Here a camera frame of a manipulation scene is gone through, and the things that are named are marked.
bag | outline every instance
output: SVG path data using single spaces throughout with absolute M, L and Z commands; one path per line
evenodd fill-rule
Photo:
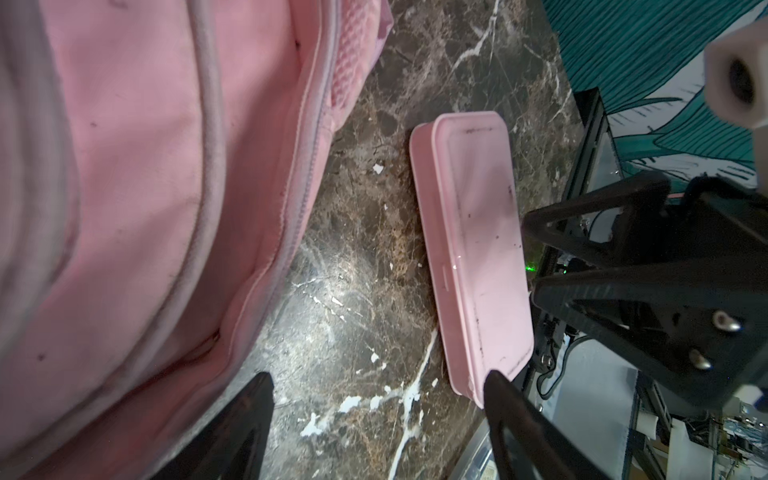
M 0 476 L 137 478 L 222 393 L 385 0 L 0 2 Z

wire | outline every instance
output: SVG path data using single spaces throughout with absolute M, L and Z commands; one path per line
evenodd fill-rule
M 568 356 L 571 354 L 571 350 L 579 343 L 584 343 L 587 340 L 592 340 L 592 337 L 583 335 L 568 344 L 568 347 L 565 349 L 565 354 L 563 354 L 563 365 L 560 371 L 560 375 L 552 383 L 552 385 L 549 387 L 549 390 L 547 390 L 546 393 L 541 392 L 541 387 L 544 385 L 544 381 L 552 376 L 552 374 L 554 373 L 554 369 L 558 367 L 557 363 L 555 363 L 555 365 L 552 366 L 552 369 L 549 372 L 542 373 L 538 377 L 538 379 L 536 379 L 536 390 L 538 391 L 538 395 L 541 397 L 542 400 L 549 400 L 549 397 L 552 396 L 554 389 L 557 388 L 557 386 L 560 384 L 560 381 L 563 379 L 563 376 L 565 375 L 565 363 L 568 361 Z M 550 344 L 550 350 L 553 353 L 552 358 L 554 358 L 554 347 L 551 344 Z
M 592 221 L 589 224 L 589 230 L 587 230 L 587 240 L 589 240 L 592 237 L 592 229 L 594 228 L 595 222 L 598 221 L 598 217 L 602 214 L 604 214 L 607 210 L 600 210 L 597 215 L 594 216 Z

